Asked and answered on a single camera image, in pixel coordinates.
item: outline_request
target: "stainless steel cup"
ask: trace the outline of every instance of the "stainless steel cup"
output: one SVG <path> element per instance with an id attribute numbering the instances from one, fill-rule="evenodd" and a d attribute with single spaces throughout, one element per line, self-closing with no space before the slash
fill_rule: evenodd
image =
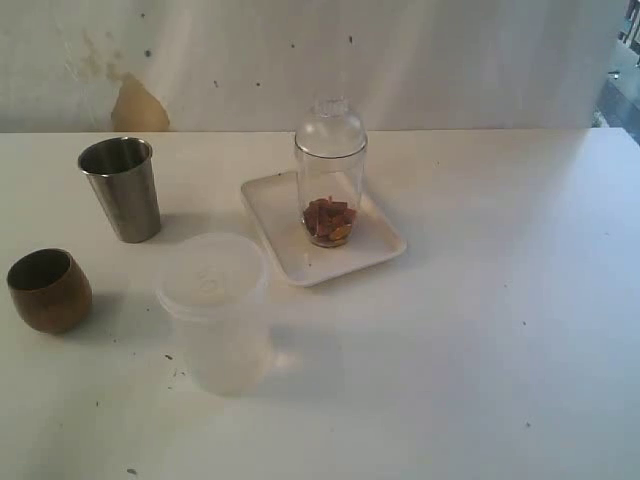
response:
<path id="1" fill-rule="evenodd" d="M 144 140 L 121 137 L 91 145 L 78 158 L 78 167 L 123 242 L 143 242 L 160 231 L 152 153 Z"/>

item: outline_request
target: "glass jar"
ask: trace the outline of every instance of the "glass jar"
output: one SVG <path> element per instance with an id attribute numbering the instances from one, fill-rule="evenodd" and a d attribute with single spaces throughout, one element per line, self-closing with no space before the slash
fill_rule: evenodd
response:
<path id="1" fill-rule="evenodd" d="M 349 240 L 360 209 L 367 134 L 344 98 L 316 101 L 295 135 L 300 218 L 315 245 Z"/>

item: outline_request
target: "glass jar lid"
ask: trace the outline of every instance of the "glass jar lid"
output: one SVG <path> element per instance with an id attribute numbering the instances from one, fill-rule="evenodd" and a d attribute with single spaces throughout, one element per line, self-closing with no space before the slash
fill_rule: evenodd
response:
<path id="1" fill-rule="evenodd" d="M 342 158 L 367 145 L 360 116 L 344 98 L 316 101 L 296 130 L 296 147 L 320 158 Z"/>

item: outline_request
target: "white tray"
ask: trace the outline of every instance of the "white tray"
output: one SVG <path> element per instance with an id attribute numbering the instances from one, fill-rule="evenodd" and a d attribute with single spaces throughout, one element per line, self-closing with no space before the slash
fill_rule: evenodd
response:
<path id="1" fill-rule="evenodd" d="M 367 194 L 351 238 L 336 248 L 317 247 L 299 221 L 296 172 L 244 183 L 242 199 L 276 267 L 286 280 L 310 287 L 402 254 L 407 242 Z"/>

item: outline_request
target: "brown cup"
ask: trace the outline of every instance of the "brown cup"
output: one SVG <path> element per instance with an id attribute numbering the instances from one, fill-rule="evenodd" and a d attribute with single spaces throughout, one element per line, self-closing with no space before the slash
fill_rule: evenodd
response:
<path id="1" fill-rule="evenodd" d="M 13 264 L 7 274 L 11 298 L 22 319 L 45 333 L 62 333 L 91 309 L 91 286 L 69 252 L 47 248 Z"/>

